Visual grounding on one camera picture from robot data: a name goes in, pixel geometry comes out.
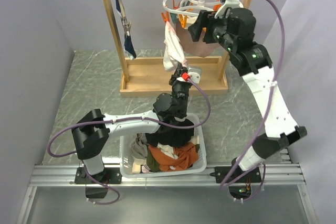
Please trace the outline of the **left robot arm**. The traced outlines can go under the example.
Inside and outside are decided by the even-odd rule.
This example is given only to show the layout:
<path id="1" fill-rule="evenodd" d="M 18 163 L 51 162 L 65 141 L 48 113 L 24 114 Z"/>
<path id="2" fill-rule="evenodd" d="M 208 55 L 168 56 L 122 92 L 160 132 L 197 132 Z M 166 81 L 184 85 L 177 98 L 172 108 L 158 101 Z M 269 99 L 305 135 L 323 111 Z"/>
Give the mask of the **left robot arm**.
<path id="1" fill-rule="evenodd" d="M 190 68 L 179 63 L 171 75 L 171 93 L 161 93 L 153 109 L 132 115 L 104 115 L 100 109 L 88 112 L 71 130 L 78 158 L 87 169 L 87 177 L 93 183 L 105 179 L 106 170 L 101 151 L 109 137 L 135 133 L 157 134 L 176 132 L 181 128 L 181 119 L 187 116 L 189 90 L 192 84 Z"/>

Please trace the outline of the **black underwear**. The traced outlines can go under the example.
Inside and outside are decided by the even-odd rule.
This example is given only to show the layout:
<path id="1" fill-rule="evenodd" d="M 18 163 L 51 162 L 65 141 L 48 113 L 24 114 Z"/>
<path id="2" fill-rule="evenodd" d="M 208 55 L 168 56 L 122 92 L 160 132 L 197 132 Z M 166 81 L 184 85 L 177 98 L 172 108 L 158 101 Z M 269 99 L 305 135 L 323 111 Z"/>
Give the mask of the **black underwear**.
<path id="1" fill-rule="evenodd" d="M 194 129 L 176 129 L 161 125 L 155 133 L 145 133 L 147 143 L 157 147 L 158 144 L 171 147 L 183 147 L 194 136 Z"/>

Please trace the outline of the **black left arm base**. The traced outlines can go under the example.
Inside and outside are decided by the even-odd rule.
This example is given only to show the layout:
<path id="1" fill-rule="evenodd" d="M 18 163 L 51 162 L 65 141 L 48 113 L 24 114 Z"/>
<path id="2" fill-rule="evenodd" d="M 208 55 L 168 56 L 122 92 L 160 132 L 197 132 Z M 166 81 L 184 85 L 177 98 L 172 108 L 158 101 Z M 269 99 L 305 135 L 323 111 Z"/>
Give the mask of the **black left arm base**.
<path id="1" fill-rule="evenodd" d="M 120 169 L 116 167 L 105 168 L 102 172 L 91 175 L 94 180 L 97 180 L 100 183 L 105 185 L 109 184 L 121 184 L 122 175 Z M 76 170 L 75 185 L 85 185 L 85 196 L 89 200 L 103 200 L 108 194 L 108 189 L 104 186 L 100 187 L 88 187 L 87 185 L 93 185 L 96 182 L 90 179 L 86 173 L 84 167 L 78 167 Z"/>

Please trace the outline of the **pink beige underwear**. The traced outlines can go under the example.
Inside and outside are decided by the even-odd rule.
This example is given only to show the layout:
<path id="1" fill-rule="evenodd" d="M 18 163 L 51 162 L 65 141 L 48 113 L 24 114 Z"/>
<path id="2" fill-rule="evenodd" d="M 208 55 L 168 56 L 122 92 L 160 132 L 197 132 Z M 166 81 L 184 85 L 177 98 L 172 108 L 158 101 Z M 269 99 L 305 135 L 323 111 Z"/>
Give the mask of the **pink beige underwear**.
<path id="1" fill-rule="evenodd" d="M 191 35 L 189 31 L 187 30 L 187 28 L 191 24 L 193 24 L 196 21 L 196 19 L 197 19 L 196 17 L 191 17 L 191 18 L 188 17 L 185 28 L 183 28 L 181 25 L 181 22 L 178 21 L 175 24 L 175 31 L 176 31 L 176 34 L 180 40 L 180 44 L 185 53 L 204 58 L 212 54 L 214 50 L 219 47 L 219 44 L 216 44 L 216 43 L 207 44 L 203 42 L 203 38 L 205 35 L 204 31 L 202 31 L 199 41 L 197 42 L 192 41 Z"/>

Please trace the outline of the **white clip hanger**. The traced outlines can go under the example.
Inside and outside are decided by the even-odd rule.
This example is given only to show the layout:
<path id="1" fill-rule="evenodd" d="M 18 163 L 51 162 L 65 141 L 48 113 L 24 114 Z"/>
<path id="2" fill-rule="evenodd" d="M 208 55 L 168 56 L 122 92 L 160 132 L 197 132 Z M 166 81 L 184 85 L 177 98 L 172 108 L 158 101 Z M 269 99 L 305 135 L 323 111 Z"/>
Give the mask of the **white clip hanger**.
<path id="1" fill-rule="evenodd" d="M 161 13 L 165 23 L 187 26 L 188 21 L 195 20 L 201 10 L 217 11 L 221 7 L 220 0 L 163 0 L 164 12 Z"/>

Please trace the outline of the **white underwear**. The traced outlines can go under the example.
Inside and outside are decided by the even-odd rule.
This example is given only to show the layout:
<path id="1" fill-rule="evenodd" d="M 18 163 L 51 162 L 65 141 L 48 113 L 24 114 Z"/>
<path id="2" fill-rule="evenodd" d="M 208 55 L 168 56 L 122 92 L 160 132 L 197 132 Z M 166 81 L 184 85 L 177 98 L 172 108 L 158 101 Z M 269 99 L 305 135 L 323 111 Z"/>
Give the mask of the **white underwear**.
<path id="1" fill-rule="evenodd" d="M 165 23 L 165 51 L 163 56 L 163 66 L 166 71 L 175 71 L 179 63 L 187 67 L 187 60 L 180 40 L 170 24 Z"/>

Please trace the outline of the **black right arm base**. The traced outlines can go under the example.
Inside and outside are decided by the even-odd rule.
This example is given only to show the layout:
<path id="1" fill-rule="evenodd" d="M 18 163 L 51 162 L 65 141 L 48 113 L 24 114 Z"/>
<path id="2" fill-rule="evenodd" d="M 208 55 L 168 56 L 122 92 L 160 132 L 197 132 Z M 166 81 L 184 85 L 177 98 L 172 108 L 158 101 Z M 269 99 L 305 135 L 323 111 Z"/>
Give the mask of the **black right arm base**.
<path id="1" fill-rule="evenodd" d="M 259 167 L 254 168 L 253 170 L 246 173 L 244 176 L 242 171 L 239 167 L 235 169 L 235 171 L 229 176 L 227 181 L 225 182 L 230 183 L 234 180 L 234 183 L 230 184 L 228 188 L 228 192 L 233 200 L 240 200 L 244 202 L 249 200 L 261 191 L 264 185 L 264 180 L 266 177 L 266 171 L 264 170 L 265 165 L 262 167 L 262 171 L 260 171 Z M 259 187 L 255 192 L 252 189 L 252 183 L 258 183 Z"/>

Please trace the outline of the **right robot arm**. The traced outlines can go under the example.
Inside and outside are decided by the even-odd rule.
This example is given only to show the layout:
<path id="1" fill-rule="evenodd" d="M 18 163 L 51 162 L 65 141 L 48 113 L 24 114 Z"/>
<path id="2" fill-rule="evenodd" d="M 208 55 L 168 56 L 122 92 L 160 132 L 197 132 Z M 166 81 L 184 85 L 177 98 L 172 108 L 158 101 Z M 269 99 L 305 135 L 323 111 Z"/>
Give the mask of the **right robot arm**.
<path id="1" fill-rule="evenodd" d="M 254 41 L 255 24 L 250 10 L 228 8 L 223 17 L 202 10 L 188 28 L 192 41 L 198 41 L 205 29 L 203 42 L 218 43 L 228 52 L 264 119 L 264 134 L 257 135 L 244 156 L 233 160 L 231 175 L 237 182 L 248 178 L 251 168 L 307 135 L 307 129 L 298 125 L 286 106 L 274 80 L 275 71 L 267 49 Z"/>

